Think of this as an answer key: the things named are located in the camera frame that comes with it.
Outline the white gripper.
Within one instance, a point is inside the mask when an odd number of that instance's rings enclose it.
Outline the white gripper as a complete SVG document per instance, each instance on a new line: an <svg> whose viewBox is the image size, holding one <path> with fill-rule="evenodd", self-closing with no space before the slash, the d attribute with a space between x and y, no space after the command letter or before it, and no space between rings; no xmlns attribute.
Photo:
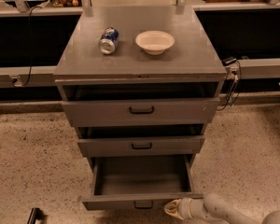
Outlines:
<svg viewBox="0 0 280 224"><path fill-rule="evenodd" d="M181 220L193 219L193 215L191 213L191 202L191 198L172 200L164 206L164 212L171 217Z"/></svg>

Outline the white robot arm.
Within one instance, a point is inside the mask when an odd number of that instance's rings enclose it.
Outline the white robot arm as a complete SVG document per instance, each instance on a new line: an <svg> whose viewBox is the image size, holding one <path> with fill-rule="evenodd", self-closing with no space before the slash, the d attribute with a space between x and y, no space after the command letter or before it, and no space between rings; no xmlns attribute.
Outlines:
<svg viewBox="0 0 280 224"><path fill-rule="evenodd" d="M184 197L172 200L164 206L164 211L181 220L200 219L207 224L280 224L280 210L271 212L258 223L234 209L215 193L199 199Z"/></svg>

